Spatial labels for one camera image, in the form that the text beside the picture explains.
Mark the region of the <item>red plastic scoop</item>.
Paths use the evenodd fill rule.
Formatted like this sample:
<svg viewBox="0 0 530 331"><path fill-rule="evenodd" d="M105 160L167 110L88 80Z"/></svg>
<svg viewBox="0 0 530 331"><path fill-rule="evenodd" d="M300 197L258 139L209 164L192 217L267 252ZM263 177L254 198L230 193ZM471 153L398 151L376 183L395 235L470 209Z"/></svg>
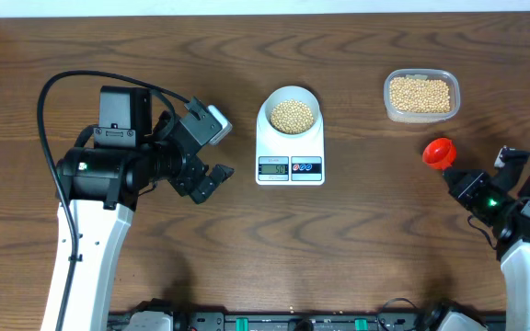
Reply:
<svg viewBox="0 0 530 331"><path fill-rule="evenodd" d="M431 141L422 153L422 162L435 170L444 171L456 160L457 150L452 140L438 138Z"/></svg>

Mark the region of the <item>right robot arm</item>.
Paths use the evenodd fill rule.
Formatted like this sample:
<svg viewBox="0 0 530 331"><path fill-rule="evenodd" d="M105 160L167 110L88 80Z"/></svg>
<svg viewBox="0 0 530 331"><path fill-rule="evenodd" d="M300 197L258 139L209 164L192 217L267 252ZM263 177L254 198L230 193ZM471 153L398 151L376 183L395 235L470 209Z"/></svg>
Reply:
<svg viewBox="0 0 530 331"><path fill-rule="evenodd" d="M489 227L496 240L508 330L530 330L530 175L516 198L509 195L521 173L518 169L505 174L501 169L492 177L483 170L444 171L449 194Z"/></svg>

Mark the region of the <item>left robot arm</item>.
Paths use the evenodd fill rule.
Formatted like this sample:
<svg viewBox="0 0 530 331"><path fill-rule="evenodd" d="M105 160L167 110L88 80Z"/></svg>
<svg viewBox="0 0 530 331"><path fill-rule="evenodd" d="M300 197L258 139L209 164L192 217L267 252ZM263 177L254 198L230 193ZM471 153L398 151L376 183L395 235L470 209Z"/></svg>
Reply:
<svg viewBox="0 0 530 331"><path fill-rule="evenodd" d="M82 130L54 165L61 185L58 244L44 330L103 330L121 247L138 199L167 181L205 202L234 170L197 155L232 129L213 105L193 98L185 117L150 88L104 86L98 124Z"/></svg>

